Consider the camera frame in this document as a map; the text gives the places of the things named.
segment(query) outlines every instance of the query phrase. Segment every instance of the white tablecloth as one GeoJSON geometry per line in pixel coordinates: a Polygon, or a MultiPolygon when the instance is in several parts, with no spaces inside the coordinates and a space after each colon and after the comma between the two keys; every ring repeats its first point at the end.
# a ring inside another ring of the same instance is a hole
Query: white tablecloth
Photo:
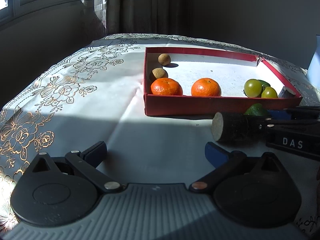
{"type": "MultiPolygon", "coordinates": [[[[38,77],[0,114],[0,228],[17,223],[10,194],[37,152],[64,156],[103,140],[108,158],[98,169],[122,182],[187,186],[213,170],[204,146],[213,141],[211,120],[148,117],[144,114],[143,63],[146,47],[206,47],[264,56],[303,95],[318,105],[320,92],[306,70],[240,46],[157,34],[117,34],[92,42],[38,77]]],[[[275,152],[302,194],[295,223],[308,235],[316,230],[316,173],[319,163],[265,147],[234,145],[248,156],[275,152]]]]}

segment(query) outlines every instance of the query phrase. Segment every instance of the ribbed plastic surface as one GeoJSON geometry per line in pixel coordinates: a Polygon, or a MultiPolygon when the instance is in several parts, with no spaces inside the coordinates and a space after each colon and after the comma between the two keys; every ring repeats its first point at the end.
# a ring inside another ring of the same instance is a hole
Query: ribbed plastic surface
{"type": "Polygon", "coordinates": [[[209,196],[184,184],[129,184],[105,195],[93,212],[73,224],[35,228],[20,223],[4,240],[305,240],[296,226],[253,229],[223,217],[209,196]]]}

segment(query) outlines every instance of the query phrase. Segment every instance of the sheer curtain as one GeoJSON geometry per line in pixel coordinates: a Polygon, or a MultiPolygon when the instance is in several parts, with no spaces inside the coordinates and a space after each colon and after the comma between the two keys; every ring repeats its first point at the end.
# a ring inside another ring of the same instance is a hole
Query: sheer curtain
{"type": "Polygon", "coordinates": [[[189,34],[191,0],[81,0],[88,39],[114,33],[189,34]]]}

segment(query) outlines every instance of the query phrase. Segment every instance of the mandarin orange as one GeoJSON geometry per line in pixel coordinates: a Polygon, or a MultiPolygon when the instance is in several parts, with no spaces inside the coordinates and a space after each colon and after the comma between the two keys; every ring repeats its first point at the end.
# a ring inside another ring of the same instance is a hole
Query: mandarin orange
{"type": "Polygon", "coordinates": [[[211,78],[200,78],[192,85],[191,95],[194,97],[219,97],[221,96],[221,88],[211,78]]]}
{"type": "Polygon", "coordinates": [[[182,96],[180,84],[171,78],[158,78],[151,84],[151,92],[154,95],[182,96]]]}

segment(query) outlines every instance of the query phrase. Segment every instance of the white wall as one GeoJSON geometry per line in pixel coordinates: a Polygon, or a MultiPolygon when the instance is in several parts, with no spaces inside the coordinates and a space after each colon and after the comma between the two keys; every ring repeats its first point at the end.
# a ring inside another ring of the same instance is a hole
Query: white wall
{"type": "Polygon", "coordinates": [[[193,0],[191,36],[223,41],[308,68],[320,0],[193,0]]]}
{"type": "Polygon", "coordinates": [[[65,3],[20,17],[0,28],[0,109],[42,72],[84,46],[81,2],[65,3]]]}

